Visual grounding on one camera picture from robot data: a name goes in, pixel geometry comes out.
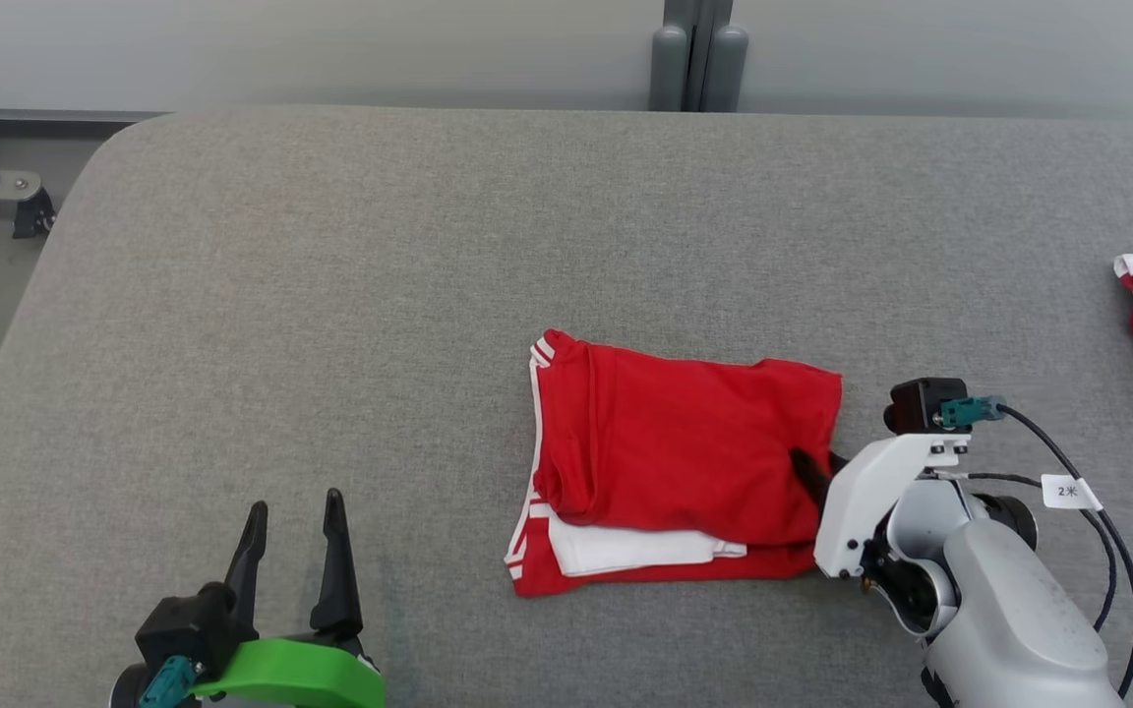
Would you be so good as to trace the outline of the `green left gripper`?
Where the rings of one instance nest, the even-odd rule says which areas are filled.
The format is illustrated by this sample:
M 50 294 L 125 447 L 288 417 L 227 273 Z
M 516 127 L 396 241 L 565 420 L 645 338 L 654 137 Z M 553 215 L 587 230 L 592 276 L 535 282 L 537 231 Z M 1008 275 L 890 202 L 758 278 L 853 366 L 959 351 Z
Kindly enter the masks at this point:
M 255 626 L 258 564 L 269 534 L 269 505 L 252 503 L 230 566 L 225 586 L 233 591 L 232 614 L 242 626 Z M 321 574 L 320 600 L 310 609 L 315 636 L 358 639 L 363 609 L 352 560 L 346 501 L 339 489 L 327 489 L 323 519 L 327 552 Z M 219 679 L 203 679 L 191 689 L 199 699 L 240 698 L 252 702 L 292 707 L 384 707 L 382 673 L 361 652 L 338 645 L 295 639 L 242 642 Z

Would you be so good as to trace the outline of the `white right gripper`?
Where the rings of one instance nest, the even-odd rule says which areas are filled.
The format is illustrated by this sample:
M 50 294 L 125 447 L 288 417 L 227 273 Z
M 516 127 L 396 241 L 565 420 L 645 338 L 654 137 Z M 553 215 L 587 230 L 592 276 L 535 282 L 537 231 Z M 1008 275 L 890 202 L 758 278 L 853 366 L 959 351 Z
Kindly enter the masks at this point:
M 792 447 L 790 464 L 796 481 L 823 512 L 813 544 L 815 564 L 828 577 L 859 577 L 864 573 L 864 541 L 898 498 L 927 469 L 949 470 L 966 452 L 968 434 L 908 434 L 874 441 L 847 462 L 830 452 L 830 483 L 813 454 Z

